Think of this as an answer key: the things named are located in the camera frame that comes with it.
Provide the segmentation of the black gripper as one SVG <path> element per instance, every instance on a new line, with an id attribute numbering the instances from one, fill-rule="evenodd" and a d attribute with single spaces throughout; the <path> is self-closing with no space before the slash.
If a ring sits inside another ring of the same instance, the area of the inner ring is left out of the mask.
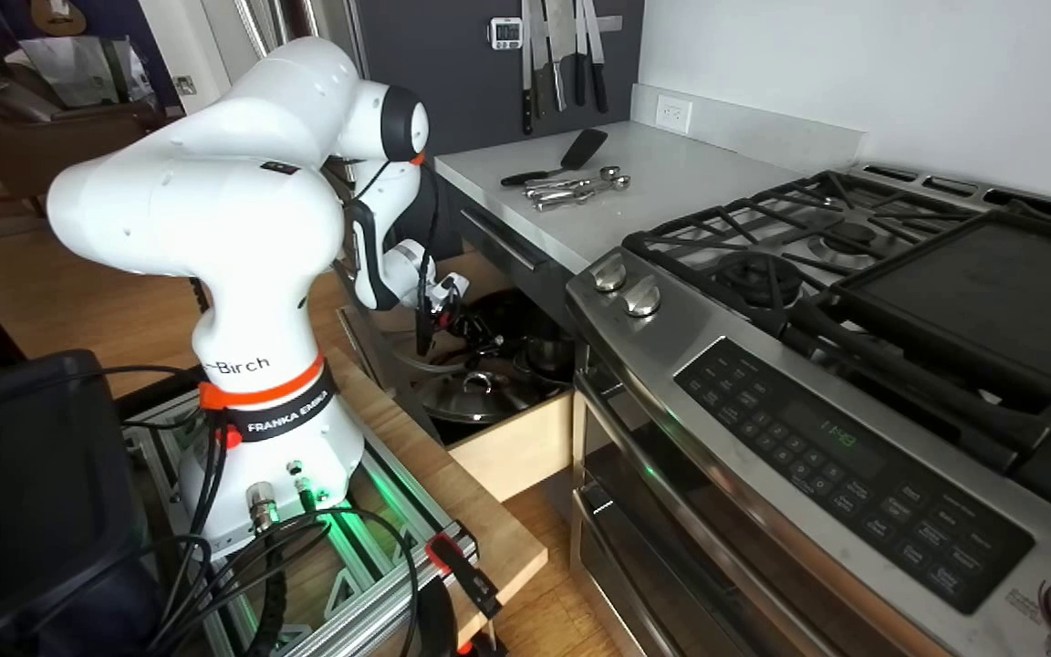
<path id="1" fill-rule="evenodd" d="M 483 332 L 474 308 L 466 304 L 470 280 L 444 274 L 421 291 L 418 308 L 418 349 L 426 354 L 440 332 L 474 341 Z"/>

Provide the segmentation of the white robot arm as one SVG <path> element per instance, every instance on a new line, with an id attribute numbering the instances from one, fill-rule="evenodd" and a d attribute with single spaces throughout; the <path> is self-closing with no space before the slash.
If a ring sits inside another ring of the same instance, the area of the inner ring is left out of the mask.
<path id="1" fill-rule="evenodd" d="M 348 494 L 364 436 L 334 389 L 307 291 L 351 256 L 362 308 L 418 296 L 430 256 L 391 225 L 421 198 L 424 148 L 424 101 L 302 37 L 263 55 L 219 101 L 47 187 L 47 220 L 70 251 L 208 288 L 194 354 L 219 436 L 188 462 L 184 498 L 212 543 L 249 543 L 252 504 L 288 504 L 291 477 Z"/>

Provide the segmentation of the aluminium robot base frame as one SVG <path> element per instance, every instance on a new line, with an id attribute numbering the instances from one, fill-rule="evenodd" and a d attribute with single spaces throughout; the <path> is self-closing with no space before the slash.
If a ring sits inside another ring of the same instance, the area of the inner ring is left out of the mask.
<path id="1" fill-rule="evenodd" d="M 424 657 L 492 645 L 492 621 L 548 565 L 548 548 L 370 377 L 339 377 L 362 468 L 334 504 L 309 472 L 257 490 L 249 539 L 206 539 L 188 462 L 208 456 L 194 389 L 125 402 L 125 438 L 170 516 L 165 657 Z"/>

